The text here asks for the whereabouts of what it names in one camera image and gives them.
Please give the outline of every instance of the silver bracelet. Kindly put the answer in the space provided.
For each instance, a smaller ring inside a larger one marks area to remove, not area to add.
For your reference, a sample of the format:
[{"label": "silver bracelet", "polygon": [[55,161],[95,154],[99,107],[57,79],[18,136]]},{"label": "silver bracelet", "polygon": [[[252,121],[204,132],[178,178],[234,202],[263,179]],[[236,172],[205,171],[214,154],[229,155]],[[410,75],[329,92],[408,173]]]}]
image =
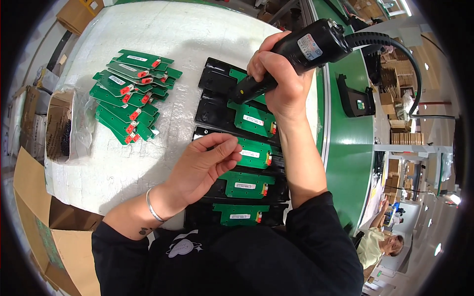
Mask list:
[{"label": "silver bracelet", "polygon": [[151,206],[151,203],[150,203],[150,191],[151,189],[153,189],[153,187],[151,187],[147,192],[146,192],[146,203],[148,204],[148,209],[150,210],[150,213],[153,215],[153,217],[155,217],[156,220],[160,221],[161,223],[165,223],[166,220],[163,220],[162,218],[160,218],[160,216],[158,216],[155,212],[155,210],[153,209],[153,207]]}]

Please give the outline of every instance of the woman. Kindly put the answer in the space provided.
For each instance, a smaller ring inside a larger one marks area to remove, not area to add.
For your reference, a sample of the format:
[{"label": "woman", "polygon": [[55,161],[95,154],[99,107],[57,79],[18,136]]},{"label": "woman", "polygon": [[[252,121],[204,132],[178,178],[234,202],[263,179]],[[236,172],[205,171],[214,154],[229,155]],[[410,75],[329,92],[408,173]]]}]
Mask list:
[{"label": "woman", "polygon": [[150,232],[241,160],[236,137],[206,135],[188,145],[165,183],[113,208],[92,235],[102,296],[360,295],[362,267],[339,223],[306,118],[313,71],[298,76],[286,58],[269,52],[289,33],[266,38],[247,67],[256,81],[269,71],[279,83],[265,100],[278,123],[291,191],[286,232],[265,226],[164,231],[148,249]]}]

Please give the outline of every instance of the hand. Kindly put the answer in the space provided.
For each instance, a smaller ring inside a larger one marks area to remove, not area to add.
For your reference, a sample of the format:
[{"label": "hand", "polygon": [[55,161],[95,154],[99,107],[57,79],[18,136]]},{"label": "hand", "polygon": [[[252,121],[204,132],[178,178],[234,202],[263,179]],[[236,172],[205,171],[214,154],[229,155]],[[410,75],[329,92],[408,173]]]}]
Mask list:
[{"label": "hand", "polygon": [[193,204],[216,179],[242,159],[242,146],[230,134],[211,133],[191,142],[175,164],[165,186],[182,206]]},{"label": "hand", "polygon": [[388,209],[388,200],[384,200],[382,204],[382,211],[386,212]]},{"label": "hand", "polygon": [[250,59],[247,74],[260,82],[268,71],[278,82],[276,89],[265,94],[268,110],[278,119],[306,119],[306,97],[314,70],[297,75],[290,62],[282,55],[269,52],[277,41],[290,31],[268,36]]}]

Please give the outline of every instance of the white foam sheet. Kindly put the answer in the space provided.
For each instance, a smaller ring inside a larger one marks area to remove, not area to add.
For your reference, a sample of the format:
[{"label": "white foam sheet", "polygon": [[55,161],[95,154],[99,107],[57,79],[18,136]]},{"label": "white foam sheet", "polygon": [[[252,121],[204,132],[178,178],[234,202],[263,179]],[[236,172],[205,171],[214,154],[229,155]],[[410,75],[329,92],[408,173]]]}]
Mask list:
[{"label": "white foam sheet", "polygon": [[[209,5],[150,1],[104,8],[84,31],[68,59],[60,83],[90,89],[92,76],[120,49],[141,51],[174,59],[183,72],[169,91],[155,126],[153,140],[122,146],[113,133],[97,124],[91,157],[81,166],[48,161],[47,188],[66,204],[105,215],[117,204],[162,183],[190,143],[194,116],[202,90],[198,82],[208,57],[246,68],[263,40],[279,30],[250,16]],[[316,81],[307,100],[313,137],[317,134]],[[182,225],[183,213],[175,226]]]}]

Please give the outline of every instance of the barcode label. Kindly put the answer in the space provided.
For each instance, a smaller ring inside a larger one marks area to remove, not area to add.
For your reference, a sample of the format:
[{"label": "barcode label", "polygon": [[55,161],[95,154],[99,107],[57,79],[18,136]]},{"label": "barcode label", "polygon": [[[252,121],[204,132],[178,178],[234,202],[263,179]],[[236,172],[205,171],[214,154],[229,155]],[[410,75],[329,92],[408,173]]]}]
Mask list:
[{"label": "barcode label", "polygon": [[242,150],[242,151],[240,152],[240,154],[245,155],[245,156],[255,157],[255,158],[259,158],[259,157],[260,157],[260,153],[258,153],[258,152],[253,152],[253,151],[250,151],[250,150]]},{"label": "barcode label", "polygon": [[148,61],[148,59],[144,59],[144,58],[141,58],[139,56],[134,56],[134,55],[127,55],[127,58],[137,60],[137,61],[142,61],[142,62]]},{"label": "barcode label", "polygon": [[259,126],[264,126],[264,121],[260,120],[260,119],[257,119],[255,117],[244,115],[244,120],[253,122],[255,124],[258,124]]},{"label": "barcode label", "polygon": [[120,79],[120,78],[118,78],[114,75],[110,75],[109,79],[112,80],[113,82],[115,82],[116,84],[119,84],[119,85],[124,85],[125,84],[125,81],[123,81],[122,79]]},{"label": "barcode label", "polygon": [[250,219],[250,214],[232,214],[230,219]]},{"label": "barcode label", "polygon": [[255,189],[257,187],[256,184],[248,184],[248,183],[239,183],[236,182],[234,185],[235,188],[244,188],[244,189]]},{"label": "barcode label", "polygon": [[122,67],[122,68],[125,68],[125,69],[130,70],[130,71],[133,71],[133,72],[136,72],[136,71],[137,71],[136,69],[134,69],[134,68],[132,68],[132,67],[129,67],[129,66],[127,66],[127,65],[124,65],[124,64],[118,64],[118,65],[119,65],[120,67]]}]

